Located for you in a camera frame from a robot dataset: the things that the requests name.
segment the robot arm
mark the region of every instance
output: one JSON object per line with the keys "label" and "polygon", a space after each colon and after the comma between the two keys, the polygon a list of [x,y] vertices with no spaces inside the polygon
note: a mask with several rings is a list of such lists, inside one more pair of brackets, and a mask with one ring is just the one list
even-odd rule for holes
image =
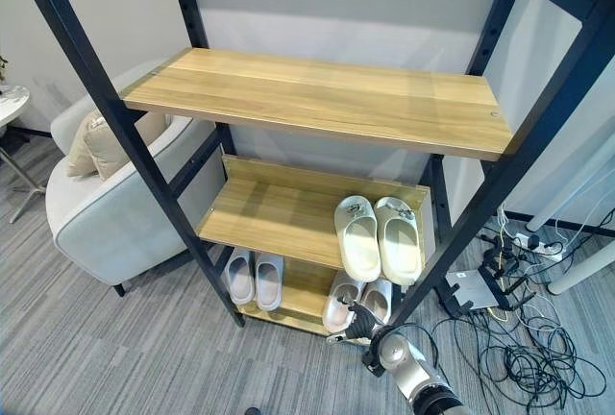
{"label": "robot arm", "polygon": [[391,373],[414,415],[472,415],[425,356],[395,327],[380,323],[363,305],[353,303],[349,309],[355,312],[355,321],[329,336],[329,343],[370,338],[363,363],[377,377],[384,371]]}

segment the beige pillow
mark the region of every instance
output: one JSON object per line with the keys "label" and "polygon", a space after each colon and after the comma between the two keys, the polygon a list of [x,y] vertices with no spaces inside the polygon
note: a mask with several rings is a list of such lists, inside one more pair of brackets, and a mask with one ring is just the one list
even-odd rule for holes
{"label": "beige pillow", "polygon": [[[166,129],[164,114],[148,112],[138,119],[136,129],[149,145]],[[106,180],[129,161],[107,121],[98,115],[86,124],[84,141],[100,178]]]}
{"label": "beige pillow", "polygon": [[79,129],[77,129],[73,144],[70,145],[70,151],[67,156],[66,175],[69,177],[82,177],[83,175],[96,171],[92,156],[87,150],[84,136],[86,135],[87,124],[97,117],[100,117],[100,112],[98,110],[93,110],[84,117],[84,120],[82,120],[79,125]]}

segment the slipper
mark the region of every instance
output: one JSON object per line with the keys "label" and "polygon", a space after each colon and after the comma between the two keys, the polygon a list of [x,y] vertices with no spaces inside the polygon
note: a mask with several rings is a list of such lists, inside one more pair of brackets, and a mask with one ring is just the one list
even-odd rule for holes
{"label": "slipper", "polygon": [[372,311],[383,324],[391,318],[391,298],[393,295],[393,285],[386,279],[378,279],[369,282],[365,287],[361,304]]}
{"label": "slipper", "polygon": [[334,214],[342,264],[357,281],[375,281],[381,274],[376,239],[376,215],[363,196],[350,196],[339,203]]}
{"label": "slipper", "polygon": [[251,258],[252,254],[249,250],[235,247],[224,268],[229,294],[236,305],[245,305],[254,299]]}
{"label": "slipper", "polygon": [[342,297],[347,302],[352,300],[358,302],[364,285],[364,282],[355,281],[344,271],[337,272],[323,310],[323,326],[325,326],[325,329],[331,333],[337,333],[350,326],[355,314],[348,310],[348,305],[339,302],[339,298]]}
{"label": "slipper", "polygon": [[263,311],[273,311],[282,302],[284,261],[279,255],[258,254],[256,267],[257,305]]}
{"label": "slipper", "polygon": [[413,285],[421,274],[416,215],[395,197],[382,197],[374,209],[384,275],[399,285]]}

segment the power strip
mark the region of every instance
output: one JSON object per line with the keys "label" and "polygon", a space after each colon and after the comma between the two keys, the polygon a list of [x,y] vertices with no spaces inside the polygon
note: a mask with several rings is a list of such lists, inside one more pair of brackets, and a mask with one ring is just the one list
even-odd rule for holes
{"label": "power strip", "polygon": [[[524,249],[529,250],[528,237],[526,235],[521,234],[520,232],[517,232],[515,237],[516,239],[513,241],[513,243],[517,243],[521,245]],[[553,261],[561,261],[564,252],[566,252],[566,249],[561,249],[561,252],[559,252],[560,248],[561,246],[559,244],[557,244],[555,247],[545,248],[545,244],[540,242],[538,244],[538,247],[536,247],[534,250],[531,250],[531,252],[537,255],[543,256],[545,258],[552,259]]]}

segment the white armchair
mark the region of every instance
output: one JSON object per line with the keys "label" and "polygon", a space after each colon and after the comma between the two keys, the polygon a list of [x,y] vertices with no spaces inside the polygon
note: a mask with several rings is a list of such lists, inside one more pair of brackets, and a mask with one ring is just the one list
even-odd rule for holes
{"label": "white armchair", "polygon": [[[160,63],[152,61],[113,80],[123,88]],[[51,134],[67,154],[87,113],[89,96],[51,124]],[[162,174],[171,178],[213,130],[213,124],[189,117],[167,116],[167,129],[149,151]],[[120,285],[185,249],[171,223],[131,162],[110,178],[66,176],[67,159],[54,168],[47,184],[47,220],[56,247],[75,264],[108,285]],[[188,220],[196,225],[224,184],[219,152],[197,174],[180,198]]]}

